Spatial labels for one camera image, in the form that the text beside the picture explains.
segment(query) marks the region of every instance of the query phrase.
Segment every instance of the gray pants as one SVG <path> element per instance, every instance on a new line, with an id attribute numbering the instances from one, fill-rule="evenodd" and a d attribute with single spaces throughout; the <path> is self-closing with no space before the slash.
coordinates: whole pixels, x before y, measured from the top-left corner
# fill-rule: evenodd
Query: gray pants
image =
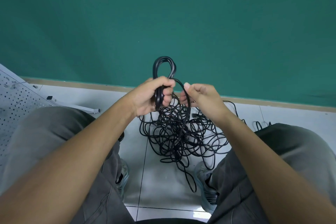
<path id="1" fill-rule="evenodd" d="M 12 136 L 1 192 L 93 120 L 92 116 L 84 112 L 66 107 L 44 107 L 32 112 L 19 124 Z M 272 125 L 256 134 L 336 205 L 335 155 L 317 134 L 284 124 Z M 134 224 L 115 185 L 121 172 L 119 147 L 117 142 L 71 223 Z M 268 223 L 233 150 L 214 170 L 211 185 L 218 191 L 219 198 L 217 209 L 208 223 Z M 139 223 L 198 222 L 161 219 Z"/>

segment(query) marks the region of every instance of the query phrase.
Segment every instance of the sneaker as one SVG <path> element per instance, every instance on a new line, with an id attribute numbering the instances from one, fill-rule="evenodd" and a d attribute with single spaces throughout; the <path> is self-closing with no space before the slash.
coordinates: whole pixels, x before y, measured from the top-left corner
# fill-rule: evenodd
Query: sneaker
<path id="1" fill-rule="evenodd" d="M 122 178 L 121 178 L 121 181 L 116 183 L 116 185 L 117 185 L 117 189 L 120 193 L 121 199 L 124 200 L 124 188 L 125 188 L 125 185 L 128 181 L 129 171 L 128 171 L 127 163 L 122 158 L 120 159 L 120 161 L 121 161 L 121 166 L 122 166 L 122 168 L 121 168 Z"/>
<path id="2" fill-rule="evenodd" d="M 199 162 L 194 170 L 195 182 L 201 191 L 201 206 L 204 211 L 213 214 L 217 207 L 217 192 L 206 184 L 212 175 L 212 170 L 206 169 L 203 162 Z"/>

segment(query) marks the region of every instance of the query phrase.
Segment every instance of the baseboard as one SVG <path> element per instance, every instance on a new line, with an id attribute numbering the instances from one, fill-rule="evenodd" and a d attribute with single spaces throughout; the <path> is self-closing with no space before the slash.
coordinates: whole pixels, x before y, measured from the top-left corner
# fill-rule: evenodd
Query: baseboard
<path id="1" fill-rule="evenodd" d="M 93 84 L 93 83 L 62 82 L 62 81 L 45 80 L 45 79 L 32 79 L 32 78 L 25 78 L 25 77 L 22 77 L 22 78 L 30 84 L 40 84 L 40 85 L 83 88 L 83 89 L 92 89 L 92 90 L 108 90 L 108 91 L 118 91 L 118 92 L 130 92 L 133 89 L 132 87 L 111 86 L 111 85 L 102 85 L 102 84 Z M 313 111 L 321 111 L 321 112 L 336 112 L 335 107 L 327 107 L 327 106 L 291 104 L 291 103 L 264 101 L 264 100 L 246 99 L 246 98 L 231 98 L 231 97 L 221 97 L 221 98 L 223 100 L 228 100 L 233 103 L 240 103 L 240 104 L 275 106 L 275 107 L 313 110 Z"/>

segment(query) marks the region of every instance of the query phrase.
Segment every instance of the fingernail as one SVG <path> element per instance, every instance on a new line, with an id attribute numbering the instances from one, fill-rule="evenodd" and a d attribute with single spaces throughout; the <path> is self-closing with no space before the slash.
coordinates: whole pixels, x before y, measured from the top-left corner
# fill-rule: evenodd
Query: fingernail
<path id="1" fill-rule="evenodd" d="M 186 83 L 184 84 L 184 88 L 185 88 L 186 90 L 189 89 L 189 88 L 190 88 L 190 84 L 186 82 Z"/>

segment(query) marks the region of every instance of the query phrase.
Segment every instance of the green wall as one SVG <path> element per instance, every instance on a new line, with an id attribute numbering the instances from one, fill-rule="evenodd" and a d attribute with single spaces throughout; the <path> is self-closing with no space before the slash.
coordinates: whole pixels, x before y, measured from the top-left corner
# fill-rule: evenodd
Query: green wall
<path id="1" fill-rule="evenodd" d="M 335 16 L 336 0 L 0 0 L 0 63 L 137 86 L 167 55 L 221 95 L 336 107 Z"/>

